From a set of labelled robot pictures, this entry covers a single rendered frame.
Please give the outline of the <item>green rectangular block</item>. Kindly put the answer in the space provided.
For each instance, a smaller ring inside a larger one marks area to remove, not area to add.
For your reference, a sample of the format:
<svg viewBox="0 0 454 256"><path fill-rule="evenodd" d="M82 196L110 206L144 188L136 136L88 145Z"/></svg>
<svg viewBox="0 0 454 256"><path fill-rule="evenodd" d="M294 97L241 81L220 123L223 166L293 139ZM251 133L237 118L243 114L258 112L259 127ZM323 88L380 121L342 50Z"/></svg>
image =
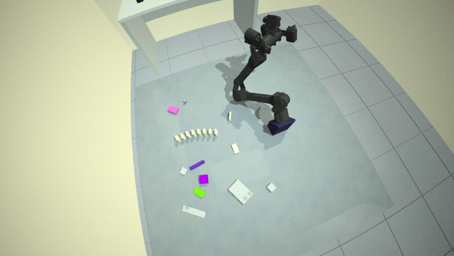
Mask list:
<svg viewBox="0 0 454 256"><path fill-rule="evenodd" d="M202 197L202 198L204 197L205 192L206 192L206 191L201 190L201 189L199 189L199 188L197 188L197 187L196 187L195 190L194 190L194 193L197 194L198 196Z"/></svg>

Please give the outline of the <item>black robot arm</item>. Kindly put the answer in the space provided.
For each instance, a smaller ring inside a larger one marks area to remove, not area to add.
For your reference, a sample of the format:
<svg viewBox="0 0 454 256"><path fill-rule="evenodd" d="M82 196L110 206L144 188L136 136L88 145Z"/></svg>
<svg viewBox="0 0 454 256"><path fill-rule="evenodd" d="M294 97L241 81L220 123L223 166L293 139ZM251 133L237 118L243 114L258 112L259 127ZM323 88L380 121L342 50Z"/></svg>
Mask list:
<svg viewBox="0 0 454 256"><path fill-rule="evenodd" d="M263 22L266 25L264 30L270 30L273 33L279 31L281 17L276 15L267 15L263 18ZM254 68L258 67L267 59L267 54L271 53L271 47L274 44L272 36L265 35L261 36L261 33L248 28L244 34L245 43L248 43L251 50L251 57L248 60L245 68L239 73L237 78L234 80L233 86L233 99L235 101L254 101L259 103L271 104L273 107L271 111L274 113L275 121L279 124L291 121L286 108L290 102L290 97L282 92L276 92L273 95L267 95L262 93L250 93L245 90L243 81L252 73ZM256 51L258 50L258 52ZM240 90L239 86L241 87Z"/></svg>

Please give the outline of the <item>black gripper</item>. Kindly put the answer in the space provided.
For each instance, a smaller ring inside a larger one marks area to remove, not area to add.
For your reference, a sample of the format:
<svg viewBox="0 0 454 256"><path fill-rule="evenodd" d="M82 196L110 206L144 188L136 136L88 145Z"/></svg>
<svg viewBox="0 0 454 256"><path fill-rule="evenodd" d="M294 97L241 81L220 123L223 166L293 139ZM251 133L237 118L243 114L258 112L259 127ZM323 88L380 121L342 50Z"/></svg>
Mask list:
<svg viewBox="0 0 454 256"><path fill-rule="evenodd" d="M266 25L262 24L262 26L260 28L262 37L265 36L265 35L272 36L272 38L274 40L274 44L273 44L274 46L276 45L277 41L281 41L281 37L282 36L286 37L286 41L287 42L295 42L295 41L297 41L297 29L296 29L295 25L293 25L292 27L288 26L286 31L279 29L279 31L276 32L276 33L273 33L270 30L266 31L266 30L264 30L265 28L266 28Z"/></svg>

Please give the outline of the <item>pink rectangular block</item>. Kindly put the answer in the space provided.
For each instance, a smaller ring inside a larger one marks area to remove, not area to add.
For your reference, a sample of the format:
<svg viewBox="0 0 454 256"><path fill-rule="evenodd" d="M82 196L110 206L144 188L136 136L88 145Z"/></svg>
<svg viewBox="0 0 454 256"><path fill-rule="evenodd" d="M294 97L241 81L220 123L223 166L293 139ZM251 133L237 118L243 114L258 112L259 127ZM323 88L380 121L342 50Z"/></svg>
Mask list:
<svg viewBox="0 0 454 256"><path fill-rule="evenodd" d="M170 106L169 109L168 109L168 112L171 112L171 113L174 113L174 114L177 114L178 111L179 111L179 109L174 107L174 106Z"/></svg>

